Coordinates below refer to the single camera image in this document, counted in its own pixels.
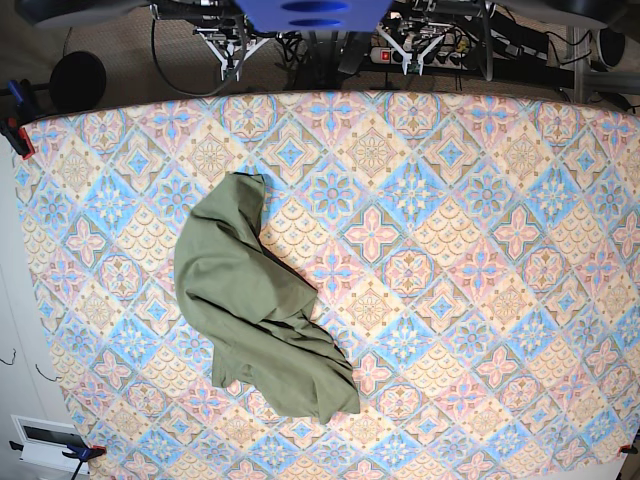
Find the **blue clamp top left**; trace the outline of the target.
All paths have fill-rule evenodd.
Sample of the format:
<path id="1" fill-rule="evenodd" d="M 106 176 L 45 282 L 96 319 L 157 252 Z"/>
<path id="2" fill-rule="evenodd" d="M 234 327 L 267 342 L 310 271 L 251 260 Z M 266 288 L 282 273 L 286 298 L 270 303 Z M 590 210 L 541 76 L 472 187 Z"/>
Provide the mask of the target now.
<path id="1" fill-rule="evenodd" d="M 8 90 L 15 100 L 15 112 L 22 122 L 29 122 L 32 118 L 31 104 L 28 94 L 23 90 L 22 85 L 16 80 L 8 82 Z"/>

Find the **patterned tablecloth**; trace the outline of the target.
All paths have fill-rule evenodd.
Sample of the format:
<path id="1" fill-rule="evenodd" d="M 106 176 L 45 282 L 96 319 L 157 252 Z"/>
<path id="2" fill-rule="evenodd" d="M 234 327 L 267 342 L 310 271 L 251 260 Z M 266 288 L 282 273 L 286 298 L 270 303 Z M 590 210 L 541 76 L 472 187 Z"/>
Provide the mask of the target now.
<path id="1" fill-rule="evenodd" d="M 253 94 L 43 120 L 11 157 L 54 378 L 95 478 L 520 479 L 639 428 L 639 120 L 504 97 Z M 228 172 L 318 293 L 357 415 L 211 383 L 173 250 Z"/>

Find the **black round stool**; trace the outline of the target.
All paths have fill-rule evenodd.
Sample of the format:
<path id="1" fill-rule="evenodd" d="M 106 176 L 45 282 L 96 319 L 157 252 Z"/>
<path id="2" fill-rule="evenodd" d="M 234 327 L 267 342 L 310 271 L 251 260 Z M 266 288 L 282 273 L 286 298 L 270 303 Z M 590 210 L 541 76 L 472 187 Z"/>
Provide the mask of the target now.
<path id="1" fill-rule="evenodd" d="M 75 51 L 55 65 L 49 79 L 49 95 L 60 113 L 94 109 L 106 90 L 106 70 L 93 53 Z"/>

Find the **red clamp bottom right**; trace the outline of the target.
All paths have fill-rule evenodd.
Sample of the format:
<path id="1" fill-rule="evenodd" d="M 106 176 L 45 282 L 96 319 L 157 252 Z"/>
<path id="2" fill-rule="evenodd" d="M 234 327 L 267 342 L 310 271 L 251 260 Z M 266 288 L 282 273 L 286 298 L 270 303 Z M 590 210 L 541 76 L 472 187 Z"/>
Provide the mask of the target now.
<path id="1" fill-rule="evenodd" d="M 619 450 L 618 450 L 618 454 L 619 455 L 622 455 L 622 454 L 635 455 L 635 454 L 638 454 L 638 453 L 639 453 L 638 448 L 633 444 L 621 446 L 619 448 Z"/>

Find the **white power strip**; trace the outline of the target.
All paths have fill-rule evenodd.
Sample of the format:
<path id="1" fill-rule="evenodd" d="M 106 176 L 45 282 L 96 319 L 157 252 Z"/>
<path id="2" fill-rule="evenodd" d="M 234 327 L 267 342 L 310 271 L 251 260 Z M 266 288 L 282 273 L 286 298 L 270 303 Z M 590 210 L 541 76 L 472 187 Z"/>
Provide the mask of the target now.
<path id="1" fill-rule="evenodd" d="M 404 54 L 391 46 L 374 46 L 370 50 L 369 58 L 373 64 L 377 65 L 397 65 L 401 69 L 402 64 L 411 61 L 418 61 L 427 66 L 445 66 L 457 64 L 461 60 L 461 55 L 453 49 L 450 43 L 439 43 L 429 49 L 428 45 L 414 50 L 406 50 Z"/>

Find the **green t-shirt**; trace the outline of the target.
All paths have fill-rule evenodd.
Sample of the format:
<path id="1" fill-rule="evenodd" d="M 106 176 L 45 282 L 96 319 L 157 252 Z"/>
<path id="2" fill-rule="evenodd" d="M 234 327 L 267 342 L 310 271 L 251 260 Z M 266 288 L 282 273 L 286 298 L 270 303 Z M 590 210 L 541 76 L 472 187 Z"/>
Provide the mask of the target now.
<path id="1" fill-rule="evenodd" d="M 191 211 L 174 251 L 186 322 L 214 345 L 211 383 L 254 386 L 280 416 L 360 411 L 353 367 L 312 320 L 317 291 L 259 240 L 263 176 L 228 173 Z"/>

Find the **red black clamp left top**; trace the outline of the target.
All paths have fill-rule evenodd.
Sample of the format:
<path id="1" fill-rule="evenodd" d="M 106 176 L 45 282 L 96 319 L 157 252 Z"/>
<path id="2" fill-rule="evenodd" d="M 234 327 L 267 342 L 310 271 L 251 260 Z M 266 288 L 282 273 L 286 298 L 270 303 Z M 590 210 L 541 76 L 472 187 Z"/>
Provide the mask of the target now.
<path id="1" fill-rule="evenodd" d="M 2 118 L 0 131 L 14 151 L 23 159 L 27 160 L 35 153 L 25 128 L 19 126 L 14 118 Z"/>

